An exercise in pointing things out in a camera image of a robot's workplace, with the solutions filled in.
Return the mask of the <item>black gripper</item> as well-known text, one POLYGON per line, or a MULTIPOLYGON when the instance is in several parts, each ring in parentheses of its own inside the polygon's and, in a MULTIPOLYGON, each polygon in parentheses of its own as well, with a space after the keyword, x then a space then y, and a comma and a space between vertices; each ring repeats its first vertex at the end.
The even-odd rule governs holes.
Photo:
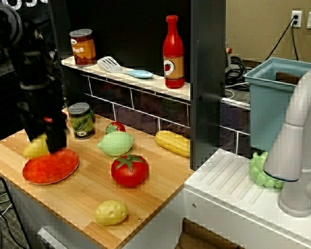
POLYGON ((63 96, 61 82, 47 77, 44 82, 20 82, 25 99, 19 104, 24 129, 30 140, 43 133, 47 136, 49 153, 66 147, 66 124, 62 113, 63 96))

